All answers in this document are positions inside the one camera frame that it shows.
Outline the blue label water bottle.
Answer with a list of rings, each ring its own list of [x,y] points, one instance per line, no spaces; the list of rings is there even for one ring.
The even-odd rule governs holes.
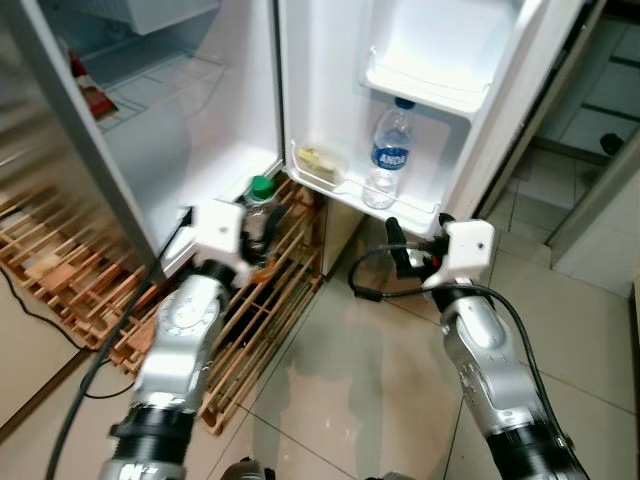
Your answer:
[[[372,166],[367,172],[364,202],[371,209],[389,209],[396,196],[404,168],[410,160],[415,102],[396,97],[385,111],[372,137]]]

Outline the clear fridge drawer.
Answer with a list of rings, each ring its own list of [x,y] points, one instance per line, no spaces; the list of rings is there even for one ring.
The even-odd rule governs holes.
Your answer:
[[[60,3],[74,12],[127,24],[137,35],[150,35],[215,12],[221,0],[60,0]]]

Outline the white door frame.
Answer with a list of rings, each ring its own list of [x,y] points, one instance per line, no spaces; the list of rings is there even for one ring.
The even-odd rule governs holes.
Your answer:
[[[572,269],[600,250],[607,266],[636,268],[640,241],[640,133],[612,157],[570,215],[549,238],[550,265]]]

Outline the green cap drink bottle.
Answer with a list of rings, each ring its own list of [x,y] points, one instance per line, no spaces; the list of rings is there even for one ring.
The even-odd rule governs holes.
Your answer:
[[[246,204],[265,205],[266,202],[279,202],[275,200],[275,193],[276,183],[273,178],[266,177],[266,175],[255,175],[250,180],[250,186],[248,186],[247,191],[239,198],[238,204],[242,206]],[[278,227],[262,227],[262,242],[269,241],[269,239],[275,237],[276,233],[279,232],[279,225]],[[259,260],[246,259],[244,261],[248,262],[252,268],[250,271],[250,283],[261,282],[268,275],[265,273],[266,268],[260,268]]]

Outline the red food packet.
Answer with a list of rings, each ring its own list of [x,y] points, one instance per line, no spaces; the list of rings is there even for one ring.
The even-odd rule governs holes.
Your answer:
[[[73,81],[76,82],[83,100],[86,101],[88,108],[90,108],[93,119],[96,122],[101,122],[101,120],[108,119],[109,116],[118,113],[118,106],[109,99],[108,92],[102,90],[99,83],[93,81],[76,52],[68,49],[68,47],[64,47],[63,50],[69,61]]]

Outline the dark grey fridge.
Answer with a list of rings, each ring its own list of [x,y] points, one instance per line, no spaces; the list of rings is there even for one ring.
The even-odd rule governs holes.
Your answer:
[[[60,0],[0,0],[0,189],[50,180],[161,276],[192,255],[189,206],[233,200],[283,160],[276,0],[221,0],[137,35]],[[118,113],[96,122],[64,47]]]

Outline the yellow food packet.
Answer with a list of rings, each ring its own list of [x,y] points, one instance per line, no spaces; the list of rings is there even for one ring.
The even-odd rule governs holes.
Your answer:
[[[330,189],[338,187],[344,180],[346,164],[329,148],[300,146],[294,150],[294,159],[302,170],[319,178]]]

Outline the wooden slatted rack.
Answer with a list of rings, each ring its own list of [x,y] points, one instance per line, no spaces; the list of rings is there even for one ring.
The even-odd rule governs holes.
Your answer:
[[[323,207],[305,187],[278,177],[287,207],[284,250],[261,282],[230,293],[224,329],[207,375],[198,419],[219,435],[264,374],[323,274]],[[97,349],[142,282],[132,247],[105,215],[68,204],[50,180],[0,189],[0,264],[59,317],[61,329]]]

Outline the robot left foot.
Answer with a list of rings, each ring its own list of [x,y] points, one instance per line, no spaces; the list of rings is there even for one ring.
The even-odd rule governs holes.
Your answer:
[[[268,472],[259,461],[244,457],[225,468],[218,480],[268,480]]]

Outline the white fridge door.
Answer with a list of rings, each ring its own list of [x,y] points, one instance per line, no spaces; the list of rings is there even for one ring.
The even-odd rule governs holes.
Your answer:
[[[436,216],[470,218],[520,137],[588,0],[280,0],[285,168],[298,183],[426,236]],[[396,202],[364,202],[372,136],[401,97],[415,102]],[[294,150],[346,164],[328,188]]]

